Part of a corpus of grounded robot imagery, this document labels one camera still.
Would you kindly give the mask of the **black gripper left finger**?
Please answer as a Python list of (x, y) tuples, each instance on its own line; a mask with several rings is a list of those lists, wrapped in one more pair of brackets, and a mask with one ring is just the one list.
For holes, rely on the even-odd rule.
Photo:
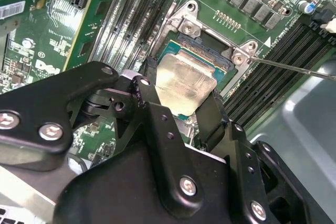
[(113, 106), (107, 111), (117, 120), (122, 144), (117, 155), (144, 144), (162, 206), (177, 219), (195, 215), (203, 206), (204, 191), (170, 109), (161, 105), (151, 80), (120, 79), (101, 62), (1, 95), (1, 163), (39, 172), (60, 168), (74, 130), (97, 117), (82, 109), (96, 91), (123, 103), (121, 111)]

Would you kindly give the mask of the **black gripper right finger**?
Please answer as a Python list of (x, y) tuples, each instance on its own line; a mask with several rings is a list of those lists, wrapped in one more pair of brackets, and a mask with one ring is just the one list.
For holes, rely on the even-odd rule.
[(216, 90), (196, 110), (196, 119), (196, 148), (228, 165), (233, 223), (318, 223), (317, 202), (271, 146), (247, 140)]

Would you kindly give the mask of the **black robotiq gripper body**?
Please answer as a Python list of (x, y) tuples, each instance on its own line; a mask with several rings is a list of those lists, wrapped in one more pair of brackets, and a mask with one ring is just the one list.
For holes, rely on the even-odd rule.
[(232, 223), (227, 165), (187, 151), (205, 193), (194, 216), (177, 219), (162, 206), (147, 149), (140, 143), (73, 179), (58, 198), (54, 223)]

